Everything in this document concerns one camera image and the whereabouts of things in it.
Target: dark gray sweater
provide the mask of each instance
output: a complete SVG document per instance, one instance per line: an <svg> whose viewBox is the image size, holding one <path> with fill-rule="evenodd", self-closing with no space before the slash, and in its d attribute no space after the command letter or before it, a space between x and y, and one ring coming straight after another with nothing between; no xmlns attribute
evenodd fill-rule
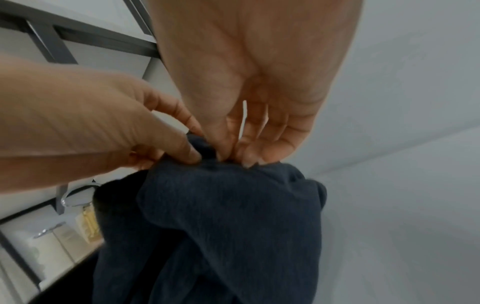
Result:
<svg viewBox="0 0 480 304"><path fill-rule="evenodd" d="M219 163L189 135L201 164L164 157L99 188L105 245L93 302L310 304L327 192L294 167Z"/></svg>

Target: hand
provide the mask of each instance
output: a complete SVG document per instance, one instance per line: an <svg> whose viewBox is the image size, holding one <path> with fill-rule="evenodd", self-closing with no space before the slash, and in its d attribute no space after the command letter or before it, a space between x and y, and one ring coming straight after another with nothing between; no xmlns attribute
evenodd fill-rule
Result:
<svg viewBox="0 0 480 304"><path fill-rule="evenodd" d="M221 159L245 166L295 151L313 128L362 0L150 0L182 99ZM239 131L246 121L241 138Z"/></svg>
<svg viewBox="0 0 480 304"><path fill-rule="evenodd" d="M172 96L134 77L0 58L0 191L52 186L121 166L148 168L166 152L193 164L186 135L151 111L198 122Z"/></svg>

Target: white ceiling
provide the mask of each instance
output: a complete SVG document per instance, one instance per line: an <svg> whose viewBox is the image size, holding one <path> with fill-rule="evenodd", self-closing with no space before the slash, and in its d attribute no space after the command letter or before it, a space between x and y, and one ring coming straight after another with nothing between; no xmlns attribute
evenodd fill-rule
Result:
<svg viewBox="0 0 480 304"><path fill-rule="evenodd" d="M318 175L480 125L480 2L366 0L357 36L302 148Z"/></svg>

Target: palm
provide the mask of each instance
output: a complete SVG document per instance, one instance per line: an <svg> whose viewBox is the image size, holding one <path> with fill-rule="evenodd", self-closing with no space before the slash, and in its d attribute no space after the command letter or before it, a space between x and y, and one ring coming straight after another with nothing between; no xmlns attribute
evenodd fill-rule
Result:
<svg viewBox="0 0 480 304"><path fill-rule="evenodd" d="M354 18L337 29L346 8L323 10L325 2L336 3L151 2L167 68L222 156L237 142L243 100L237 160L278 161L307 137L356 25ZM349 16L358 16L356 6Z"/></svg>

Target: dark gray fabric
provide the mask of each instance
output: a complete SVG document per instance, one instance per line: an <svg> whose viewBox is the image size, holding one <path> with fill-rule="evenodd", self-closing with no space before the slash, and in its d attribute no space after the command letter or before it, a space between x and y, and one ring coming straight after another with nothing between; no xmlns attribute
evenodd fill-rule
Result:
<svg viewBox="0 0 480 304"><path fill-rule="evenodd" d="M323 185L287 164L219 163L202 138L189 140L201 164L165 157L96 191L105 245L93 302L310 304Z"/></svg>

